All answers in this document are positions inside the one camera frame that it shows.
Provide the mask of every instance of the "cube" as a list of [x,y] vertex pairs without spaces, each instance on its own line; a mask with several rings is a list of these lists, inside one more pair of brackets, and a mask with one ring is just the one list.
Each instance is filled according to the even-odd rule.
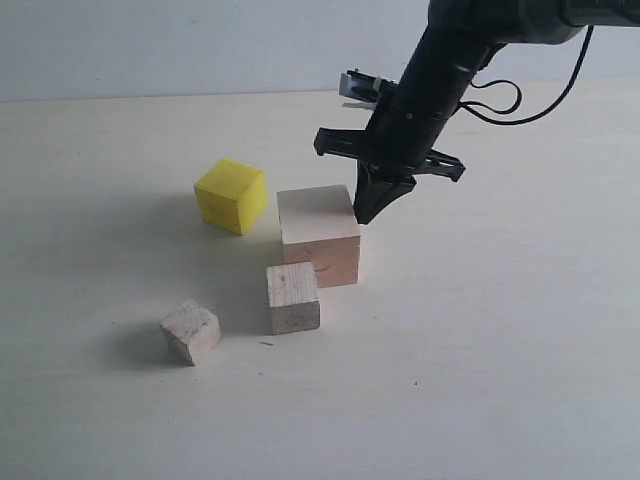
[[220,160],[195,184],[202,219],[245,235],[267,208],[264,173],[257,168]]
[[312,262],[320,288],[358,283],[360,226],[345,185],[278,193],[285,263]]
[[160,323],[167,344],[191,365],[197,365],[220,341],[220,322],[194,300],[187,300]]
[[267,268],[274,335],[320,327],[320,300],[311,262]]

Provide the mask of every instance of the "white wall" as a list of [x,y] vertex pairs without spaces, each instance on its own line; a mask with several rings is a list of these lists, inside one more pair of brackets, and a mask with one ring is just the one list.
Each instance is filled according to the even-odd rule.
[[[0,100],[335,88],[398,78],[419,0],[0,0]],[[585,77],[640,75],[640,29],[601,29]],[[566,78],[576,41],[511,47],[485,76]]]

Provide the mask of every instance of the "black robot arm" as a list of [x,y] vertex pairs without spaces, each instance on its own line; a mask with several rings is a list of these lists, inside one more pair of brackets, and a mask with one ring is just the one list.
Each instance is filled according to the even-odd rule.
[[366,129],[320,129],[316,151],[358,160],[354,210],[368,224],[415,188],[415,175],[460,179],[464,165],[433,146],[499,50],[561,44],[584,26],[640,25],[637,17],[640,0],[432,0],[429,26],[398,84],[348,72],[341,93],[376,103]]

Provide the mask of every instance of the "yellow cube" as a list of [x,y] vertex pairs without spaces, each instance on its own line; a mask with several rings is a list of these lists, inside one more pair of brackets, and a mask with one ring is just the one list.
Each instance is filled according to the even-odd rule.
[[264,172],[227,158],[194,188],[202,219],[240,235],[246,234],[267,208]]

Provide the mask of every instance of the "cable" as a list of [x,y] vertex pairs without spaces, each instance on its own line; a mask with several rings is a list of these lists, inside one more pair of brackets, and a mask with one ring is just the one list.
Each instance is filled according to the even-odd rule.
[[488,88],[492,85],[496,85],[496,84],[502,84],[502,83],[506,83],[509,85],[512,85],[516,88],[517,92],[518,92],[518,98],[516,100],[516,102],[514,103],[514,105],[507,109],[507,110],[495,110],[493,108],[491,108],[490,106],[484,104],[484,103],[480,103],[477,101],[468,101],[468,102],[460,102],[460,104],[458,105],[458,110],[462,109],[462,110],[466,110],[467,112],[469,112],[471,115],[479,118],[480,120],[483,120],[487,123],[490,123],[492,125],[499,125],[499,126],[507,126],[507,127],[513,127],[513,126],[518,126],[518,125],[525,125],[527,123],[532,123],[535,122],[537,120],[540,120],[543,117],[546,117],[547,115],[549,115],[551,112],[553,112],[556,108],[558,108],[560,106],[560,104],[567,98],[567,96],[569,95],[569,93],[571,92],[571,90],[573,89],[573,86],[575,85],[576,81],[578,80],[578,76],[580,75],[580,70],[582,70],[582,65],[584,64],[584,59],[587,56],[587,51],[589,50],[589,45],[591,44],[591,38],[593,37],[593,31],[594,31],[594,27],[590,26],[587,29],[587,34],[585,35],[584,38],[584,42],[582,43],[582,49],[580,50],[580,55],[578,56],[578,61],[576,62],[576,66],[573,69],[573,73],[571,74],[571,78],[569,79],[569,82],[567,83],[567,86],[565,87],[564,91],[560,94],[560,96],[558,97],[558,99],[553,102],[549,107],[547,107],[545,110],[543,110],[542,112],[538,113],[537,115],[533,115],[531,117],[527,117],[527,118],[523,118],[520,120],[497,120],[495,118],[491,118],[491,117],[487,117],[486,115],[480,113],[479,111],[477,111],[475,108],[473,107],[482,107],[482,108],[486,108],[498,115],[509,115],[513,112],[515,112],[518,108],[520,108],[520,103],[522,102],[522,90],[520,89],[520,87],[518,85],[516,85],[514,82],[511,82],[509,80],[496,80],[494,82],[491,82],[487,85],[482,85],[482,86],[475,86],[472,84],[472,86],[476,89],[480,89],[480,88]]
[[628,8],[622,5],[616,4],[615,0],[605,0],[607,7],[616,15],[620,15],[625,20],[629,20],[631,23],[640,25],[640,15],[631,12]]

